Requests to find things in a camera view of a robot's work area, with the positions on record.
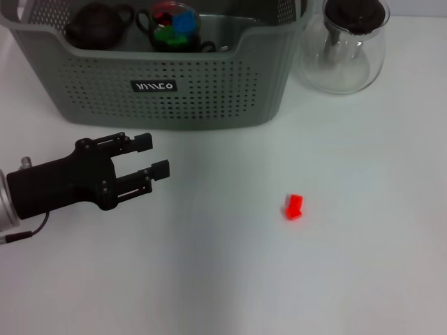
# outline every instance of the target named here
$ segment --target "glass jar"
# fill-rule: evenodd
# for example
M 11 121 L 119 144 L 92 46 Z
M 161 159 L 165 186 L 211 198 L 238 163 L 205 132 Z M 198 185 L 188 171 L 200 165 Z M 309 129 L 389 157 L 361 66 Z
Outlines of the glass jar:
M 334 94 L 361 91 L 375 81 L 385 59 L 383 0 L 326 0 L 302 39 L 300 68 L 308 83 Z

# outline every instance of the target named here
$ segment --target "white table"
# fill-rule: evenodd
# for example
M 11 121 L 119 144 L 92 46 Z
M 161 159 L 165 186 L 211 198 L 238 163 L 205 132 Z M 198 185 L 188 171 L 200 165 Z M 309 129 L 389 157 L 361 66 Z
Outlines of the white table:
M 322 94 L 292 72 L 266 125 L 151 131 L 153 150 L 115 162 L 169 159 L 152 194 L 56 210 L 0 246 L 1 334 L 446 334 L 447 19 L 392 17 L 387 32 L 365 91 Z M 65 121 L 0 37 L 4 172 L 118 131 Z M 294 223 L 288 193 L 305 197 Z

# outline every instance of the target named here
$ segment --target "teapot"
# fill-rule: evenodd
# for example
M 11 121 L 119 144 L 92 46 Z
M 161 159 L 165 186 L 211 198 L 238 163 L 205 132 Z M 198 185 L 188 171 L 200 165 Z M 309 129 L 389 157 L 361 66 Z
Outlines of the teapot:
M 127 20 L 122 19 L 123 13 L 128 13 Z M 134 16 L 135 12 L 129 5 L 109 7 L 102 3 L 91 3 L 82 7 L 71 23 L 65 26 L 66 39 L 80 49 L 110 49 L 118 44 Z

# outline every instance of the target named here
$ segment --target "perforated basket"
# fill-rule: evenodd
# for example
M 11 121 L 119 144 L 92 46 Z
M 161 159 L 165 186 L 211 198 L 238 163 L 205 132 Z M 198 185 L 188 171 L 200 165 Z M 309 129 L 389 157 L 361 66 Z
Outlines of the perforated basket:
M 203 38 L 218 47 L 233 43 L 230 51 L 149 52 L 149 41 L 136 27 L 114 50 L 91 51 L 77 49 L 64 38 L 65 24 L 88 2 L 28 0 L 20 21 L 17 0 L 0 0 L 0 23 L 12 31 L 68 120 L 185 130 L 271 120 L 279 109 L 298 34 L 312 11 L 307 1 L 299 6 L 294 0 L 183 1 L 208 14 L 203 16 L 203 22 L 210 22 L 208 29 L 203 24 Z M 127 2 L 140 9 L 150 1 Z

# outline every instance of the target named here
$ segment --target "black label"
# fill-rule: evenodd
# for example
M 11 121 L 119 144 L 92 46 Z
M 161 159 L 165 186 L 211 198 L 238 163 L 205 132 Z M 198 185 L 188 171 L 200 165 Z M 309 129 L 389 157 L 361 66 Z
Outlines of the black label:
M 138 93 L 177 92 L 175 80 L 132 80 L 131 84 Z

